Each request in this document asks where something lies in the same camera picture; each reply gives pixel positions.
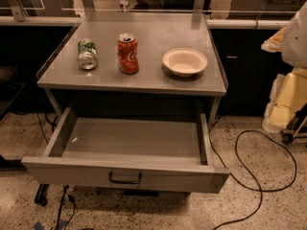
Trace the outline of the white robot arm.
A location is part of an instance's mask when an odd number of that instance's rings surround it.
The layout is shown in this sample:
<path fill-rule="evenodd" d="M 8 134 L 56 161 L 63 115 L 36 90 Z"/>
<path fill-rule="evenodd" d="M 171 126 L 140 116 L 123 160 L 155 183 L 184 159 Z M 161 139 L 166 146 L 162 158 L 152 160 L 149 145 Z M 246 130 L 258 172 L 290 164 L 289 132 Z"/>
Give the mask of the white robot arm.
<path fill-rule="evenodd" d="M 265 131 L 277 133 L 307 104 L 307 2 L 286 27 L 263 42 L 261 49 L 280 52 L 282 60 L 293 67 L 291 73 L 278 75 L 273 82 L 262 123 Z"/>

